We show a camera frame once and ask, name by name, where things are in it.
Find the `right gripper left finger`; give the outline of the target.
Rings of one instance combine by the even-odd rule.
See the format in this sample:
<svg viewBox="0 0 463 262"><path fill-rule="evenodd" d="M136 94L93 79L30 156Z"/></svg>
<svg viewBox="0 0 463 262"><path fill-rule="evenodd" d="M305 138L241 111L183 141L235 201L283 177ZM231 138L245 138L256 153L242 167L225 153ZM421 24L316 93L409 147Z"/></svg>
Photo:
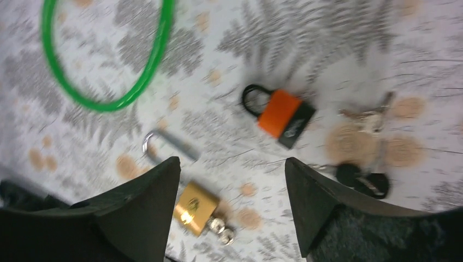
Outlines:
<svg viewBox="0 0 463 262"><path fill-rule="evenodd" d="M1 167L1 261L163 261L180 182L170 157L69 204Z"/></svg>

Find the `brass padlock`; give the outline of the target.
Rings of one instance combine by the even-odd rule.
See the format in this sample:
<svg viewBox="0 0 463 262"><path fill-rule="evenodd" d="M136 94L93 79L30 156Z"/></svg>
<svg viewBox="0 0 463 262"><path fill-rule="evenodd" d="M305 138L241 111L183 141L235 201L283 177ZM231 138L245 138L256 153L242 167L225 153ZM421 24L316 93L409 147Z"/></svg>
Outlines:
<svg viewBox="0 0 463 262"><path fill-rule="evenodd" d="M191 161L196 162L200 154L187 146L186 143L161 129L149 131L142 143L142 151L153 163L158 164L162 160L150 149L150 141L153 138L161 138L175 149L183 153ZM191 181L185 185L182 194L174 208L174 218L182 223L195 236L199 236L207 228L207 221L213 215L219 204L219 198L198 183Z"/></svg>

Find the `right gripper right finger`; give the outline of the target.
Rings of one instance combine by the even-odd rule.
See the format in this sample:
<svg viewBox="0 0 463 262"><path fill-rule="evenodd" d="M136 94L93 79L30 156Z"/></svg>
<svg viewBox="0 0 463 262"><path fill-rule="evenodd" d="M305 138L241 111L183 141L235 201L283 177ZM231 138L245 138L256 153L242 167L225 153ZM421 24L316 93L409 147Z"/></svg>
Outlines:
<svg viewBox="0 0 463 262"><path fill-rule="evenodd" d="M292 157L287 191L301 256L312 261L462 261L462 208L428 213L348 188Z"/></svg>

